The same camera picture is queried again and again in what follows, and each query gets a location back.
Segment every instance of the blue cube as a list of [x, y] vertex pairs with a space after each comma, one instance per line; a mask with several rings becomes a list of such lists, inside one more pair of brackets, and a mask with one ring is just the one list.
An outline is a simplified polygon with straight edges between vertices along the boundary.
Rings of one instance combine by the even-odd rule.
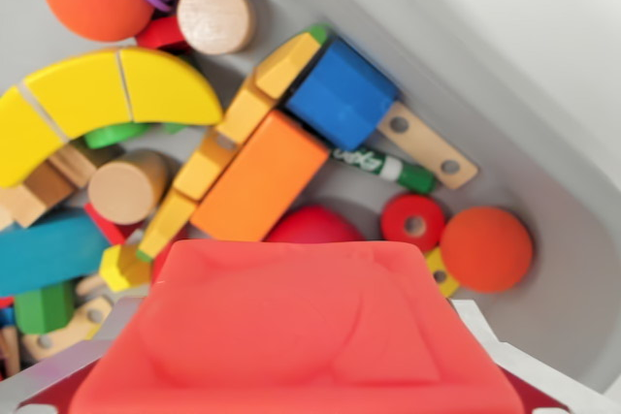
[[391, 80], [337, 39], [286, 108], [336, 147], [354, 150], [385, 117], [398, 92]]

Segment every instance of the orange rectangular block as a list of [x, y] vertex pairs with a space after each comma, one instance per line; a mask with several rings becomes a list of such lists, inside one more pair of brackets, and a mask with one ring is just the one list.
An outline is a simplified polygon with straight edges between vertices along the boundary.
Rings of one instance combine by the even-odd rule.
[[214, 239], [263, 239], [328, 158], [328, 149], [272, 111], [194, 212]]

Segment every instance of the blue block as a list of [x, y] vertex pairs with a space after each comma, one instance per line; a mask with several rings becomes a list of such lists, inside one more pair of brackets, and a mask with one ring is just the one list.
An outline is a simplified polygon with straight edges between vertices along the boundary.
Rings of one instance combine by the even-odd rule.
[[344, 41], [334, 41], [286, 108], [333, 145], [355, 150], [397, 100], [399, 90]]
[[81, 209], [53, 212], [28, 229], [0, 233], [0, 296], [94, 273], [109, 247]]

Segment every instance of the hole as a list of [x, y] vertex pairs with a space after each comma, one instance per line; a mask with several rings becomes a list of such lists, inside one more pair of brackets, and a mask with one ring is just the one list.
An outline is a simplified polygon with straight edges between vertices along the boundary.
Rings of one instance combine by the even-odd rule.
[[46, 334], [42, 334], [37, 338], [37, 344], [43, 349], [51, 349], [54, 345], [53, 341]]
[[456, 160], [445, 160], [444, 162], [442, 162], [441, 170], [447, 175], [455, 175], [461, 170], [461, 167], [459, 165], [459, 162], [457, 162]]
[[404, 224], [406, 233], [414, 238], [422, 237], [427, 231], [427, 223], [423, 217], [408, 217]]
[[101, 310], [97, 309], [90, 309], [86, 313], [86, 317], [88, 317], [88, 320], [93, 324], [101, 324], [104, 321], [104, 314], [102, 314]]
[[405, 133], [409, 129], [409, 123], [402, 116], [395, 116], [390, 120], [390, 129], [395, 133]]
[[446, 276], [446, 272], [445, 271], [435, 271], [434, 272], [434, 278], [436, 280], [436, 283], [438, 283], [439, 285], [444, 283], [447, 279]]

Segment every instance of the yellow block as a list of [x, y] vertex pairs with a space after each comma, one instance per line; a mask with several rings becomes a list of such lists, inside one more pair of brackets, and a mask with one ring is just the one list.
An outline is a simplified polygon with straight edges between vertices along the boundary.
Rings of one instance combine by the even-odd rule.
[[427, 266], [434, 275], [440, 291], [445, 298], [450, 298], [459, 289], [459, 282], [446, 270], [440, 248], [426, 254]]
[[310, 33], [299, 34], [256, 67], [256, 85], [273, 99], [280, 99], [320, 50], [321, 44]]
[[254, 84], [255, 75], [250, 74], [233, 98], [222, 123], [215, 130], [233, 143], [242, 145], [276, 106], [276, 99], [263, 93]]
[[68, 58], [30, 75], [24, 83], [71, 140], [130, 121], [116, 49]]
[[194, 201], [202, 200], [237, 154], [218, 143], [218, 134], [210, 131], [185, 162], [173, 186]]
[[180, 58], [146, 48], [119, 54], [134, 121], [214, 125], [222, 119], [212, 86]]
[[197, 203], [171, 188], [148, 225], [138, 247], [140, 254], [154, 259], [185, 226], [197, 207]]
[[0, 97], [0, 187], [22, 183], [63, 145], [16, 87]]
[[99, 275], [115, 293], [150, 283], [151, 264], [141, 261], [137, 252], [136, 244], [119, 244], [104, 251]]

